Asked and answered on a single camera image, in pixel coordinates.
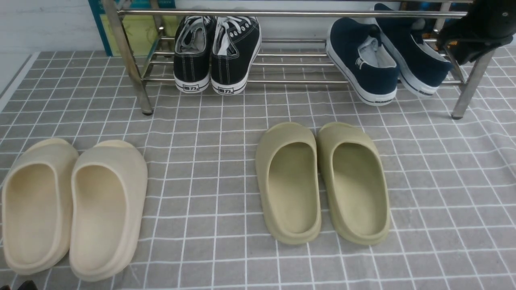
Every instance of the shoe rack leg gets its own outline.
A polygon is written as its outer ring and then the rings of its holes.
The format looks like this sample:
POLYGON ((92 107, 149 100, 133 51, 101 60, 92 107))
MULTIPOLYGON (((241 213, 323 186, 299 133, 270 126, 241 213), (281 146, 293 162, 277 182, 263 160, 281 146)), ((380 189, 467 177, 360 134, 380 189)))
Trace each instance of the shoe rack leg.
POLYGON ((102 5, 106 11, 106 16, 113 31, 115 41, 120 50, 120 54, 125 63, 125 69, 127 74, 133 83, 133 87, 136 93, 136 98, 140 104, 141 111, 144 115, 150 116, 153 113, 152 105, 145 91, 145 84, 141 79, 140 70, 136 65, 136 60, 133 56, 133 51, 129 45, 125 28, 122 25, 117 11, 117 7, 114 0, 102 0, 102 5))
POLYGON ((493 58, 493 55, 494 51, 488 52, 484 56, 477 59, 475 62, 467 82, 460 87, 461 94, 451 114, 451 117, 454 120, 460 120, 462 117, 464 117, 464 113, 466 112, 467 107, 470 105, 471 99, 473 98, 478 84, 480 84, 480 81, 486 72, 489 62, 493 58))

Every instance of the gray fabric mat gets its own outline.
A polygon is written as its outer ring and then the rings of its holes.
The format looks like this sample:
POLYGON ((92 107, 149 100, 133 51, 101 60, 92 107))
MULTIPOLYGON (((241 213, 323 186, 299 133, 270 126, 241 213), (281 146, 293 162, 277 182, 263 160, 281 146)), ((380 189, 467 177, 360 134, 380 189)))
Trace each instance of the gray fabric mat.
MULTIPOLYGON (((149 166, 140 240, 130 266, 97 283, 76 278, 67 257, 17 276, 0 251, 0 285, 16 289, 33 279, 40 290, 516 289, 515 57, 515 48, 497 51, 470 110, 453 121, 453 87, 426 100, 400 88, 397 101, 377 108, 346 86, 249 85, 244 95, 221 97, 211 88, 181 95, 174 86, 149 84, 156 110, 146 117, 120 58, 41 53, 0 113, 0 180, 22 152, 49 137, 80 152, 126 140, 149 166), (386 241, 362 247, 339 238, 322 182, 315 241, 286 246, 268 234, 254 153, 264 130, 284 121, 314 132, 341 121, 371 136, 390 190, 386 241)), ((252 72, 255 79, 342 79, 335 68, 252 72)), ((156 75, 170 73, 155 68, 156 75)))

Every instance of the olive green slide sandal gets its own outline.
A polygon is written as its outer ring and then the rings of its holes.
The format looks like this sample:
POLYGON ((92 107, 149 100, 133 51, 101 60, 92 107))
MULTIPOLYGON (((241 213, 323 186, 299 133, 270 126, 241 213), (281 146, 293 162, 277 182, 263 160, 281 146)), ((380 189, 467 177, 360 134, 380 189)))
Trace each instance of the olive green slide sandal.
POLYGON ((335 230, 357 244, 383 241, 389 233, 390 208, 373 141, 356 127, 329 123, 317 134, 317 148, 335 230))
POLYGON ((256 149, 256 175, 267 229, 291 245, 317 237, 321 228, 317 149, 310 129, 281 123, 256 149))

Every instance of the floor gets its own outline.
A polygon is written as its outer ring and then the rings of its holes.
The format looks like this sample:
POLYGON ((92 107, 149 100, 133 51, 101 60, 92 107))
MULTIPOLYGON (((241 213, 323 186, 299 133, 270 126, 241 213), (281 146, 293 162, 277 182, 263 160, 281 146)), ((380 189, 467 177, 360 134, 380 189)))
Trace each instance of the floor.
POLYGON ((0 98, 2 97, 2 92, 7 88, 29 57, 30 54, 28 53, 0 52, 0 67, 2 67, 2 74, 0 74, 0 98))
MULTIPOLYGON (((296 74, 342 79, 335 70, 311 68, 253 68, 252 77, 296 74)), ((80 281, 67 258, 23 277, 0 257, 0 285, 16 289, 33 279, 40 290, 516 289, 515 48, 496 52, 460 121, 449 117, 459 95, 454 87, 425 100, 400 88, 397 101, 379 108, 346 86, 249 85, 244 95, 224 97, 211 89, 182 95, 167 85, 150 85, 148 92, 156 108, 151 117, 141 114, 120 58, 39 55, 0 113, 0 180, 42 139, 61 137, 81 152, 123 139, 148 162, 144 217, 133 261, 112 279, 80 281), (339 238, 322 182, 316 240, 287 246, 268 234, 255 146, 268 127, 284 121, 314 132, 341 121, 371 136, 389 186, 386 241, 362 247, 339 238)))

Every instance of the slide sandal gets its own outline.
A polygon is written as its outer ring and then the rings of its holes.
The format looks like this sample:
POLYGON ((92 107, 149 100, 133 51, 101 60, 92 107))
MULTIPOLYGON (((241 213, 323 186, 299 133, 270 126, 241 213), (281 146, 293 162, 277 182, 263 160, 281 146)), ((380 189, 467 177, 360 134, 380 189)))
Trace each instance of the slide sandal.
POLYGON ((319 131, 317 147, 335 230, 357 244, 383 241, 389 233, 391 212, 373 141, 351 125, 330 123, 319 131))
POLYGON ((297 123, 281 123, 265 132, 256 149, 256 175, 272 236, 291 245, 315 239, 321 210, 312 132, 297 123))
POLYGON ((53 138, 30 147, 13 164, 2 190, 7 265, 30 275, 54 266, 70 247, 70 178, 79 154, 53 138))
POLYGON ((133 258, 147 191, 147 165, 131 144, 110 140, 73 169, 70 265, 85 281, 123 270, 133 258))

